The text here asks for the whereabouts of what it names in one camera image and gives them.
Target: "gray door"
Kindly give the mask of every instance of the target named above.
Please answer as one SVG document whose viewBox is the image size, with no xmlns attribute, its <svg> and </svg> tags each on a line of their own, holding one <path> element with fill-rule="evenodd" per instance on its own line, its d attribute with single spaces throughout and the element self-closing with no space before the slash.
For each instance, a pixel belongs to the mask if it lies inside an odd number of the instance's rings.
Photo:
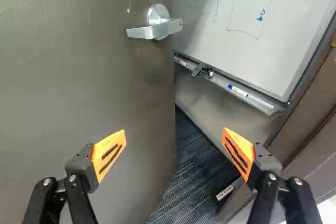
<svg viewBox="0 0 336 224">
<path fill-rule="evenodd" d="M 20 223 L 38 180 L 63 178 L 73 154 L 121 129 L 127 147 L 90 196 L 98 221 L 142 223 L 153 209 L 175 170 L 171 39 L 125 29 L 145 26 L 156 3 L 171 10 L 171 0 L 0 0 L 0 223 Z"/>
</svg>

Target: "blue marker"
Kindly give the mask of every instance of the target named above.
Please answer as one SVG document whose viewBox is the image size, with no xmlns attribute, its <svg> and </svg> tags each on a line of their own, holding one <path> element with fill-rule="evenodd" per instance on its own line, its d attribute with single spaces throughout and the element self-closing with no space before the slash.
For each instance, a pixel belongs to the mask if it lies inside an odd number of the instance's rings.
<svg viewBox="0 0 336 224">
<path fill-rule="evenodd" d="M 231 90 L 237 92 L 238 94 L 242 94 L 242 95 L 245 96 L 245 97 L 248 97 L 248 95 L 249 95 L 249 94 L 248 94 L 247 92 L 245 92 L 244 90 L 241 90 L 241 89 L 239 89 L 239 88 L 233 86 L 232 84 L 228 84 L 227 87 L 228 87 L 229 89 L 231 89 Z"/>
</svg>

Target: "door handle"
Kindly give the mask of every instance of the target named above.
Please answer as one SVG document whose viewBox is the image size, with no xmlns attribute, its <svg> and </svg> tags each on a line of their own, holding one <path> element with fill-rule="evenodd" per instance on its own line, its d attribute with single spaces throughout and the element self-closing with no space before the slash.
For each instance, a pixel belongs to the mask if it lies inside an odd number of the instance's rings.
<svg viewBox="0 0 336 224">
<path fill-rule="evenodd" d="M 126 29 L 127 36 L 139 39 L 161 40 L 183 28 L 183 20 L 170 18 L 167 8 L 162 4 L 152 5 L 147 13 L 145 27 Z"/>
</svg>

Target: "screw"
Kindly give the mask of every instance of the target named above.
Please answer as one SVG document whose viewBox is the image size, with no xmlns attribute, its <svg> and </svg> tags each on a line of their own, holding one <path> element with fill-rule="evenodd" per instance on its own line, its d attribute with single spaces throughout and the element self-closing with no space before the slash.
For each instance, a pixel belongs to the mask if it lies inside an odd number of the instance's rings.
<svg viewBox="0 0 336 224">
<path fill-rule="evenodd" d="M 277 180 L 277 177 L 273 173 L 270 173 L 268 176 L 272 180 Z"/>
<path fill-rule="evenodd" d="M 298 184 L 299 186 L 302 186 L 302 181 L 299 178 L 294 178 L 294 181 L 296 184 Z"/>
<path fill-rule="evenodd" d="M 76 176 L 75 175 L 71 175 L 70 178 L 69 178 L 69 181 L 73 182 L 75 179 L 76 179 Z"/>
<path fill-rule="evenodd" d="M 46 178 L 46 179 L 43 181 L 43 185 L 44 185 L 44 186 L 47 186 L 47 185 L 50 184 L 50 182 L 51 182 L 51 179 L 50 179 L 50 178 Z"/>
</svg>

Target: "blue carpet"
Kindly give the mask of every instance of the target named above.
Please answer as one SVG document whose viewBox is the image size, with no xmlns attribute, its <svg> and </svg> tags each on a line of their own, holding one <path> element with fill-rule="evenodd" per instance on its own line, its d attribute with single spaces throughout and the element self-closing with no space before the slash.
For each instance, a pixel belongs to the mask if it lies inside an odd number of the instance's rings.
<svg viewBox="0 0 336 224">
<path fill-rule="evenodd" d="M 211 141 L 176 109 L 177 172 L 145 224 L 215 224 L 210 194 L 224 189 L 238 171 Z"/>
</svg>

